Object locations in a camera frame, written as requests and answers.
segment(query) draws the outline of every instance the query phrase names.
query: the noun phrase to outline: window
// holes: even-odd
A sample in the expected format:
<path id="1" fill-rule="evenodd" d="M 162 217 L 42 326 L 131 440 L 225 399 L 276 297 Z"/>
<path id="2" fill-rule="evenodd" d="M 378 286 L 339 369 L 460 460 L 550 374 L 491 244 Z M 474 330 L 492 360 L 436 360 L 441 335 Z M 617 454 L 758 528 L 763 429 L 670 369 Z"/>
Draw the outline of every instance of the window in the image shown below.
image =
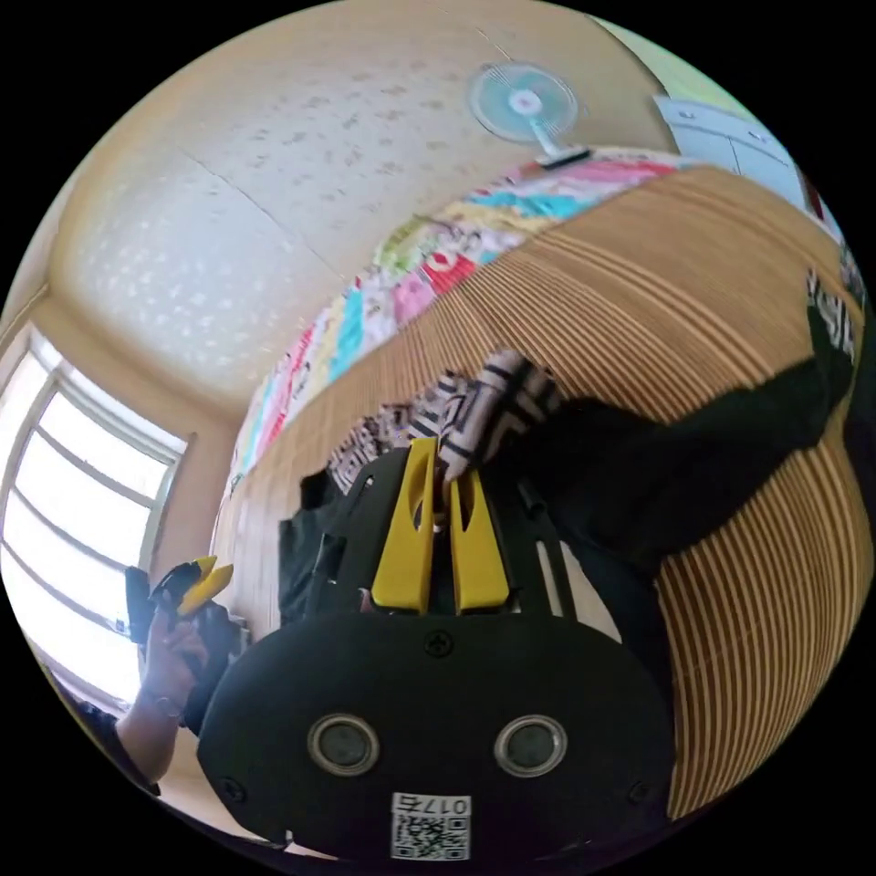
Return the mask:
<path id="1" fill-rule="evenodd" d="M 0 574 L 50 667 L 127 704 L 140 666 L 124 570 L 151 564 L 185 443 L 89 388 L 35 338 L 0 394 Z"/>

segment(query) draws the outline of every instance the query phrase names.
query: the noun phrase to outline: wall-mounted fan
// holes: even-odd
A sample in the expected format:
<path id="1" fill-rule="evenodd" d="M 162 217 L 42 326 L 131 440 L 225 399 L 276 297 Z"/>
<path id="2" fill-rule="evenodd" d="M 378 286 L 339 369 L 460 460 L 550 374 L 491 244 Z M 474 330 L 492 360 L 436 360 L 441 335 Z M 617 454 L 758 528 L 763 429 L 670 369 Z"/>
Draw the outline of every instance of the wall-mounted fan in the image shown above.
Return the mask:
<path id="1" fill-rule="evenodd" d="M 544 167 L 576 161 L 589 154 L 583 146 L 561 146 L 581 112 L 572 89 L 534 64 L 509 61 L 481 68 L 469 89 L 474 117 L 496 137 L 515 143 L 537 142 Z"/>

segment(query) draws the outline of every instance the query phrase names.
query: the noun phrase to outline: label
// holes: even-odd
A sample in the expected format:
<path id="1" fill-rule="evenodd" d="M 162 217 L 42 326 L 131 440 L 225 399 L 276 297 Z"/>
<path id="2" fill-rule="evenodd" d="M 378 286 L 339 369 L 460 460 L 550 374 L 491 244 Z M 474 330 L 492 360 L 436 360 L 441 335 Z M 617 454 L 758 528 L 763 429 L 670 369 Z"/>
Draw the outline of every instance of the label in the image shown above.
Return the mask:
<path id="1" fill-rule="evenodd" d="M 468 860 L 471 826 L 470 797 L 393 794 L 391 857 Z"/>

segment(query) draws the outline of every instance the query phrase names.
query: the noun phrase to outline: bamboo mat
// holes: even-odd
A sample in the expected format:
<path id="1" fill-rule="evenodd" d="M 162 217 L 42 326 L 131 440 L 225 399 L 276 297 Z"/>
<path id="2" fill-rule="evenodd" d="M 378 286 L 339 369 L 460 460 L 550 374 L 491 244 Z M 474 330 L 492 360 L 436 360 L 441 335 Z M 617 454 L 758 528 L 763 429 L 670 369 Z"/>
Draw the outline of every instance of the bamboo mat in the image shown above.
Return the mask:
<path id="1" fill-rule="evenodd" d="M 222 509 L 220 562 L 256 636 L 277 625 L 277 524 L 298 481 L 362 415 L 498 347 L 589 394 L 668 422 L 811 353 L 805 277 L 840 285 L 839 248 L 803 213 L 709 168 L 649 182 L 479 270 L 319 395 Z M 787 736 L 827 680 L 873 572 L 841 437 L 795 454 L 733 520 L 664 565 L 678 763 L 674 817 L 719 797 Z"/>

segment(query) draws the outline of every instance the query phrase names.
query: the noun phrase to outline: person's hand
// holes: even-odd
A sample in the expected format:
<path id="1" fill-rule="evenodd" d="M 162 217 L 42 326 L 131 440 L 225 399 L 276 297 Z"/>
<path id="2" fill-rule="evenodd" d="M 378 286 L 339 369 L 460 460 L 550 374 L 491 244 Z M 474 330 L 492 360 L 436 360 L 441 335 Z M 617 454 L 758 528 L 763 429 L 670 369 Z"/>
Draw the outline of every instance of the person's hand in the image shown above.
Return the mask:
<path id="1" fill-rule="evenodd" d="M 162 605 L 155 611 L 146 643 L 146 671 L 143 687 L 152 695 L 166 697 L 180 709 L 188 702 L 197 679 L 185 655 L 201 667 L 208 653 L 201 636 L 191 623 L 178 620 L 171 625 L 171 614 Z"/>

